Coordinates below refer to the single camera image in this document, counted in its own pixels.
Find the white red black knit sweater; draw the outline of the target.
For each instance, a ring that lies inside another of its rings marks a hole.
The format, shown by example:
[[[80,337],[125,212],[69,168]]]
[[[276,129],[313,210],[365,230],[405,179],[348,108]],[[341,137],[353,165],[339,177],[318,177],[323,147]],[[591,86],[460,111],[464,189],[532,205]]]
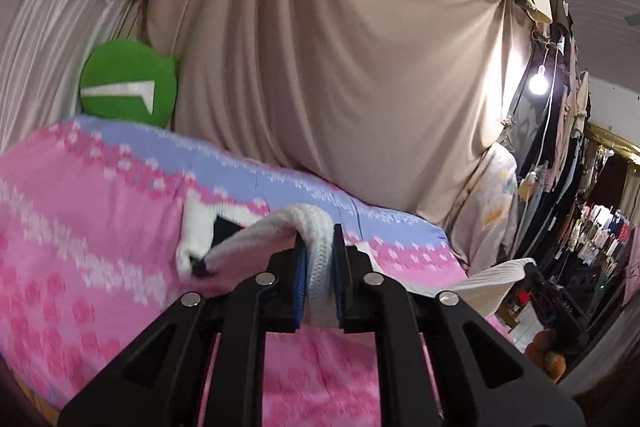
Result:
[[[206,205],[189,196],[176,250],[178,277],[213,295],[221,294],[264,271],[272,255],[292,247],[301,237],[307,262],[304,323],[335,329],[333,228],[329,213],[314,205],[293,204],[259,218],[235,205]]]

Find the brown plush toy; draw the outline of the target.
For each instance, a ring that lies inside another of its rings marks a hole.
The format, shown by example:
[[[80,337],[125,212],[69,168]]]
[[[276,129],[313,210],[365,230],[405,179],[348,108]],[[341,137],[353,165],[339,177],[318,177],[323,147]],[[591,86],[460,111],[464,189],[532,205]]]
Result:
[[[526,346],[524,355],[556,384],[566,371],[566,361],[553,350],[554,340],[552,329],[543,329]]]

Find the floral cream hanging cloth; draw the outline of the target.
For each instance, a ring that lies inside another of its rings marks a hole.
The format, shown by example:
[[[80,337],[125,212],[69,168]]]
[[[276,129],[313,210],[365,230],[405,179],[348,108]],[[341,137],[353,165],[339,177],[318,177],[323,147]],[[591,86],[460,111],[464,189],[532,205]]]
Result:
[[[486,150],[448,213],[444,230],[465,272],[509,257],[518,221],[516,160],[500,143]]]

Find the pink floral bed sheet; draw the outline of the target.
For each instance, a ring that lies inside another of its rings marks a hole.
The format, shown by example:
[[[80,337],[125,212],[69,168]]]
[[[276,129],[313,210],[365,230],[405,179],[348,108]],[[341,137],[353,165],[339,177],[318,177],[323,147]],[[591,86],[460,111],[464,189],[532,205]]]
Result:
[[[269,167],[142,124],[50,124],[1,158],[1,354],[64,407],[176,298],[183,205],[251,225],[293,204],[325,211],[384,274],[433,295],[457,289],[484,317],[521,275],[468,277],[445,233],[372,207],[311,174]]]

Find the glowing light bulb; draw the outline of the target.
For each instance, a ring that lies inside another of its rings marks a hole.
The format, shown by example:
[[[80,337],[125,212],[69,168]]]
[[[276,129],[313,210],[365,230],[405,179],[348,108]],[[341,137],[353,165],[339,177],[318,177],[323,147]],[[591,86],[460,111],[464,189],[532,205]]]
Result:
[[[550,81],[546,76],[546,66],[541,64],[538,66],[535,74],[530,76],[527,83],[527,90],[532,95],[543,96],[548,93],[549,89]]]

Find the green round plush pillow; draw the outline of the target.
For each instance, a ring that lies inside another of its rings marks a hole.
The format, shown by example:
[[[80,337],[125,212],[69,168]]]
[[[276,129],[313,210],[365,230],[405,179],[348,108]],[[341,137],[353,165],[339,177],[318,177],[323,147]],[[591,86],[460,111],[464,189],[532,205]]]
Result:
[[[79,80],[82,111],[157,128],[170,124],[177,101],[178,62],[129,39],[100,44]]]

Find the beige draped curtain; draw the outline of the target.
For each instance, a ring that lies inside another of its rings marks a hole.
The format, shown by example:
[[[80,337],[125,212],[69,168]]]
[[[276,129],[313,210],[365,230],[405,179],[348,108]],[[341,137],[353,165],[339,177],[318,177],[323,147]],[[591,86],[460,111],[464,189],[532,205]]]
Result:
[[[150,0],[175,128],[442,223],[530,52],[514,0]]]

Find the white satin curtain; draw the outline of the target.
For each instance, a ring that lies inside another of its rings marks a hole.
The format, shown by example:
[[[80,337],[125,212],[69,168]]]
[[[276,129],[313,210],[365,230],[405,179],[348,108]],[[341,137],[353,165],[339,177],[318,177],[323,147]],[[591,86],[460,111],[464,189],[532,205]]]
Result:
[[[77,112],[91,51],[119,32],[132,0],[1,0],[1,147]]]

